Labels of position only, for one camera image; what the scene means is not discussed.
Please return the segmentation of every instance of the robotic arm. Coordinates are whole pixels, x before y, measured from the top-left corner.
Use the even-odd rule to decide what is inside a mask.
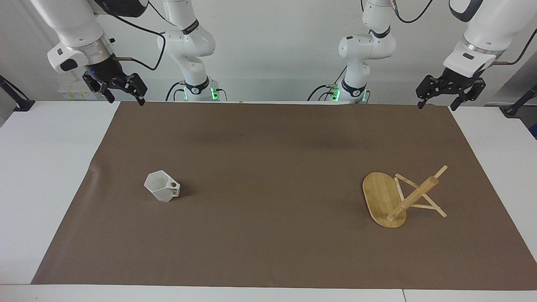
[[[148,0],[31,0],[37,12],[54,29],[60,43],[47,56],[52,67],[65,73],[79,66],[83,79],[93,92],[112,103],[110,89],[133,95],[143,105],[147,87],[136,73],[127,76],[115,59],[112,45],[94,13],[112,12],[117,16],[139,17]]]
[[[165,54],[180,67],[184,80],[185,100],[218,100],[218,83],[207,76],[203,62],[197,57],[214,53],[216,42],[196,19],[192,0],[163,0],[169,21],[179,31],[167,31]]]
[[[395,52],[396,41],[390,34],[390,17],[393,14],[390,0],[367,0],[362,21],[370,28],[369,34],[351,35],[339,43],[339,55],[347,63],[347,73],[338,82],[335,100],[365,103],[362,95],[370,74],[365,60],[390,57]]]
[[[455,111],[462,103],[474,101],[486,84],[480,76],[493,66],[509,47],[514,36],[537,13],[535,0],[449,0],[451,13],[468,23],[468,29],[444,61],[439,78],[427,75],[416,89],[427,101],[442,94],[458,95],[451,104]]]

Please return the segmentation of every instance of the oval wooden board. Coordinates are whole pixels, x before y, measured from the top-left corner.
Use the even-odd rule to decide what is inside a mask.
[[[383,227],[396,228],[407,220],[403,212],[394,221],[387,219],[388,214],[401,204],[401,197],[393,177],[374,172],[366,176],[362,185],[369,213],[376,223]]]

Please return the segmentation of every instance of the wooden dowel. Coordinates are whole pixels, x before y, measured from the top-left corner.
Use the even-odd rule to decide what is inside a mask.
[[[403,200],[400,206],[393,209],[393,211],[388,215],[387,219],[389,221],[394,221],[397,216],[399,216],[403,211],[406,211],[410,206],[415,204],[423,194],[427,194],[434,186],[438,184],[438,179],[431,176],[427,178],[418,189],[414,190],[408,197]]]
[[[399,178],[395,177],[395,184],[397,185],[397,191],[399,192],[399,197],[401,198],[401,202],[404,200],[403,191],[401,191],[401,184],[399,183]]]
[[[443,211],[443,210],[442,210],[442,209],[441,209],[441,208],[440,208],[440,207],[439,207],[439,206],[438,206],[438,205],[431,199],[431,197],[429,197],[429,195],[427,195],[427,194],[423,194],[423,198],[425,198],[425,200],[427,200],[427,202],[430,203],[430,204],[433,206],[433,208],[434,208],[435,210],[437,210],[437,212],[438,212],[442,217],[444,217],[444,218],[447,217],[446,212],[444,212],[444,211]]]
[[[445,171],[447,170],[447,166],[443,166],[438,170],[438,172],[434,175],[435,178],[439,178]]]
[[[432,205],[413,204],[412,207],[426,208],[428,210],[436,210]]]
[[[399,178],[400,180],[402,180],[402,181],[404,181],[406,183],[408,183],[409,185],[413,186],[414,188],[419,189],[419,185],[417,183],[415,183],[415,182],[411,181],[410,179],[402,176],[401,174],[396,174],[395,177]]]

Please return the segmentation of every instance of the hexagonal white cup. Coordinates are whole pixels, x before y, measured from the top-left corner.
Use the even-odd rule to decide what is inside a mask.
[[[170,175],[162,170],[149,174],[143,186],[162,202],[169,202],[173,197],[179,196],[181,187]]]

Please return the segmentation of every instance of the brown tabletop surface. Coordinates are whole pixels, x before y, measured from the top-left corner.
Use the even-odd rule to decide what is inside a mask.
[[[366,175],[444,164],[447,218],[373,221]],[[446,107],[122,103],[32,284],[537,290],[537,264]]]

